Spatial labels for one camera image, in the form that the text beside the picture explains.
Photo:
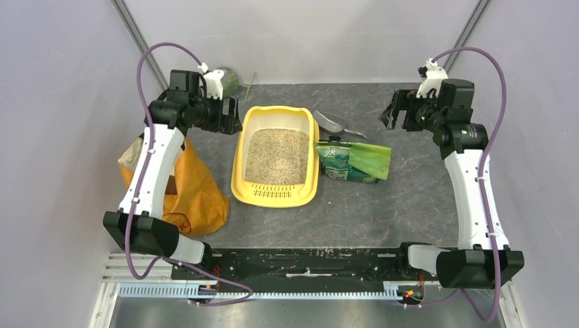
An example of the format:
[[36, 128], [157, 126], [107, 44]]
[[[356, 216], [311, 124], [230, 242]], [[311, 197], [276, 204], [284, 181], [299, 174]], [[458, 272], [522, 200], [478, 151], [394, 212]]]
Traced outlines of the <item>grey metal scoop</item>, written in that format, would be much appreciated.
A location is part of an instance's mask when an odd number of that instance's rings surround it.
[[336, 114], [314, 111], [312, 113], [313, 119], [317, 122], [318, 126], [326, 133], [330, 135], [341, 135], [344, 133], [349, 133], [351, 135], [357, 135], [363, 139], [368, 139], [368, 137], [359, 131], [353, 131], [347, 127], [346, 120]]

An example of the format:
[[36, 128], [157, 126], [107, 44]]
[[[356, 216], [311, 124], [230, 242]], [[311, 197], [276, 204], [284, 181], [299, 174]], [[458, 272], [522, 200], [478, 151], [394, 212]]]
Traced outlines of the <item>green litter bag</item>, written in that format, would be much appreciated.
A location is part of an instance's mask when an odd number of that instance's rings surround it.
[[392, 149], [369, 143], [319, 141], [322, 172], [335, 180], [377, 183], [389, 176]]

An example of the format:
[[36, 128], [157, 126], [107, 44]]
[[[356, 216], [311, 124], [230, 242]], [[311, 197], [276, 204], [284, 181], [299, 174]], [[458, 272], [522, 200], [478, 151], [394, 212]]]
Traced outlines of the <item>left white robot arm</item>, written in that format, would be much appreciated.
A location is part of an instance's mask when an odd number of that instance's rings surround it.
[[118, 209], [103, 218], [103, 226], [123, 250], [188, 262], [198, 279], [213, 273], [210, 247], [163, 221], [163, 200], [190, 128], [227, 135], [242, 130], [238, 99], [223, 96], [224, 76], [219, 69], [204, 74], [171, 71], [169, 88], [147, 107], [143, 145], [128, 191]]

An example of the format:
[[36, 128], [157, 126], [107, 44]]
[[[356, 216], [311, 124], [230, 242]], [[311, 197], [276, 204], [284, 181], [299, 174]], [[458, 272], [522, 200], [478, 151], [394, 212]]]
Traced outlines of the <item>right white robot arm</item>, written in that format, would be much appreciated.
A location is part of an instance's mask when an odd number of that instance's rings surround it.
[[412, 279], [421, 270], [445, 288], [497, 289], [524, 266], [521, 251], [512, 250], [498, 218], [490, 186], [486, 128], [471, 121], [475, 86], [463, 79], [445, 79], [422, 96], [418, 90], [395, 90], [381, 114], [385, 127], [395, 127], [405, 112], [402, 128], [429, 131], [453, 186], [457, 207], [457, 249], [425, 243], [402, 243], [395, 273]]

